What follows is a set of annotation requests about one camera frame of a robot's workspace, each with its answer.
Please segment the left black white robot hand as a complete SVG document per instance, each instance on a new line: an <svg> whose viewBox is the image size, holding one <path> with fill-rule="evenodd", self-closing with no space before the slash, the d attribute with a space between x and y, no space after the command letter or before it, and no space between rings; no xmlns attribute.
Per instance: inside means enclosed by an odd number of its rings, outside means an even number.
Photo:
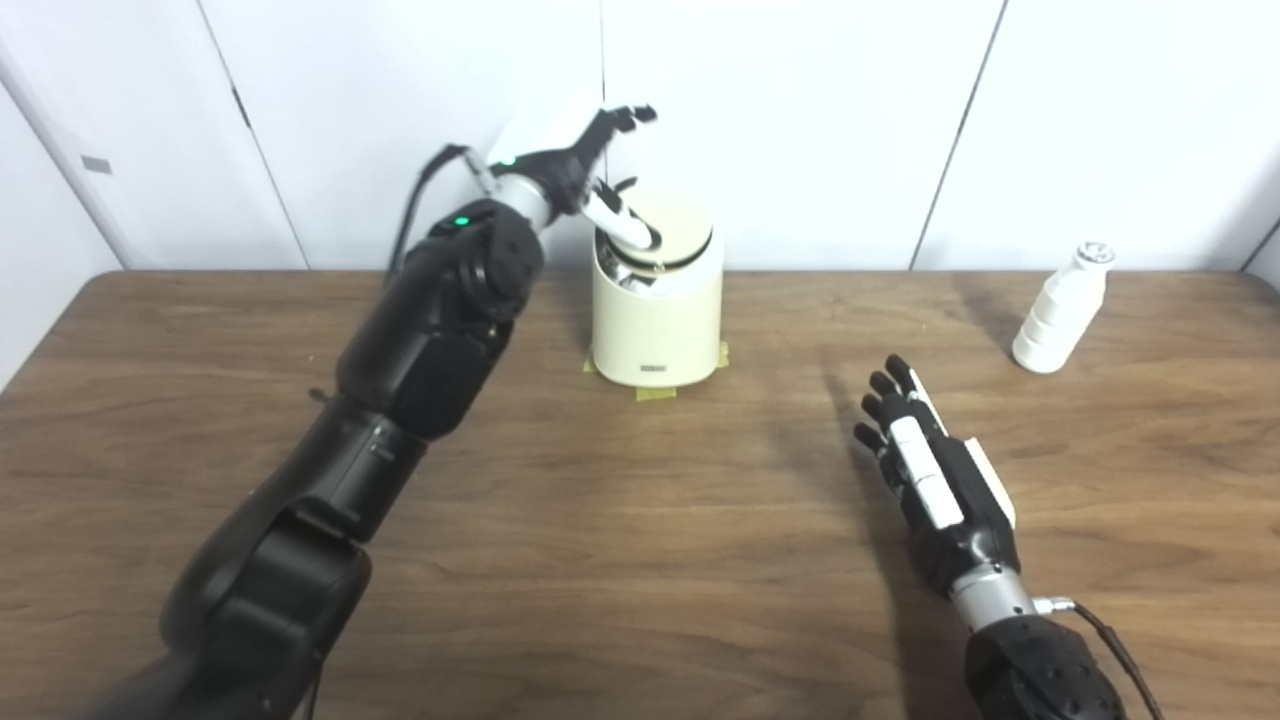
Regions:
<svg viewBox="0 0 1280 720"><path fill-rule="evenodd" d="M525 108L486 155L494 178L486 193L515 209L535 233L562 217L582 215L631 249L655 250L660 232L596 177L596 165L617 135L657 118L648 104L604 108L590 95Z"/></svg>

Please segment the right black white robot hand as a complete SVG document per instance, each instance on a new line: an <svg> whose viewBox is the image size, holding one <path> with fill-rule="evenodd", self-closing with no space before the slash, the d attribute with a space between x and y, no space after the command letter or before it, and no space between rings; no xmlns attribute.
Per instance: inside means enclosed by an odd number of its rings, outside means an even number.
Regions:
<svg viewBox="0 0 1280 720"><path fill-rule="evenodd" d="M908 527L908 557L923 583L947 596L982 568L1023 570L1007 493L952 436L914 366L891 354L869 377L854 438L874 457Z"/></svg>

